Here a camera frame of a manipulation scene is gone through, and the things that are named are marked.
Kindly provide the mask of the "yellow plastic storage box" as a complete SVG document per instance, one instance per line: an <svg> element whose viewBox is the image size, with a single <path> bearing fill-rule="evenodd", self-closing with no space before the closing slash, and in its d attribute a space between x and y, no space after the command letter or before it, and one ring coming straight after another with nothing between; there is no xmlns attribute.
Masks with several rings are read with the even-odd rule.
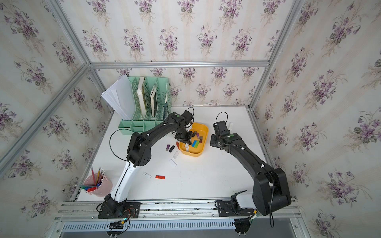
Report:
<svg viewBox="0 0 381 238"><path fill-rule="evenodd" d="M192 156L192 157L199 157L206 146L207 138L208 138L208 126L200 123L194 123L192 127L190 128L190 131L199 133L200 136L203 136L203 142L199 143L198 147L192 147L192 144L189 144L189 152L186 151L185 144L179 143L180 151L184 155ZM192 143L199 139L197 139L197 136L192 137L191 141Z"/></svg>

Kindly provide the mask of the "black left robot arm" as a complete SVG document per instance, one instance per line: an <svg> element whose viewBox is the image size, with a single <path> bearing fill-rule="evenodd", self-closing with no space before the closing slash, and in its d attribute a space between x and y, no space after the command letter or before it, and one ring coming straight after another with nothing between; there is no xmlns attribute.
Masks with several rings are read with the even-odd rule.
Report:
<svg viewBox="0 0 381 238"><path fill-rule="evenodd" d="M194 113L185 110L182 114L170 113L164 121L148 131L133 133L127 147L126 159L124 159L126 165L115 186L114 200L120 203L128 198L139 167L148 164L152 158L153 145L167 134L173 132L177 141L191 144L192 132L187 128L193 123Z"/></svg>

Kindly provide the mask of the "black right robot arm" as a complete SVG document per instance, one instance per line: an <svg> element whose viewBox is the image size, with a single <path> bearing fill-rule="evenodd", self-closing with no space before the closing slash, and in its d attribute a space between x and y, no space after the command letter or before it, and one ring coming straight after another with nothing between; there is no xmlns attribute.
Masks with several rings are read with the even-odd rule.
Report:
<svg viewBox="0 0 381 238"><path fill-rule="evenodd" d="M291 204L287 175L281 168L274 168L259 158L237 134L232 133L226 121L213 124L214 134L210 146L226 151L236 158L254 181L252 191L240 191L229 201L214 202L220 216L236 216L236 232L246 232L257 214L269 217L275 225L273 213Z"/></svg>

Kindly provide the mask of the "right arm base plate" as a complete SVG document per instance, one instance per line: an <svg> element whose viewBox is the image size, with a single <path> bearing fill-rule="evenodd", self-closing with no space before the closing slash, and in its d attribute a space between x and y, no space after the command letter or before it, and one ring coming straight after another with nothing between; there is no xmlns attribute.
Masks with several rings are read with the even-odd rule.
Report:
<svg viewBox="0 0 381 238"><path fill-rule="evenodd" d="M250 198L251 194L244 190L231 195L230 200L215 200L214 206L219 217L253 217L258 211Z"/></svg>

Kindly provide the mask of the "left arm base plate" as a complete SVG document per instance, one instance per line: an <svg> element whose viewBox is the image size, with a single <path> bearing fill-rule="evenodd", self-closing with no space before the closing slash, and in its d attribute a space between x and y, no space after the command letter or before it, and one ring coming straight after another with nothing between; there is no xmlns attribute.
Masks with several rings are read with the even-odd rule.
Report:
<svg viewBox="0 0 381 238"><path fill-rule="evenodd" d="M98 219L138 218L140 202L117 202L111 194L107 194L104 202L97 207Z"/></svg>

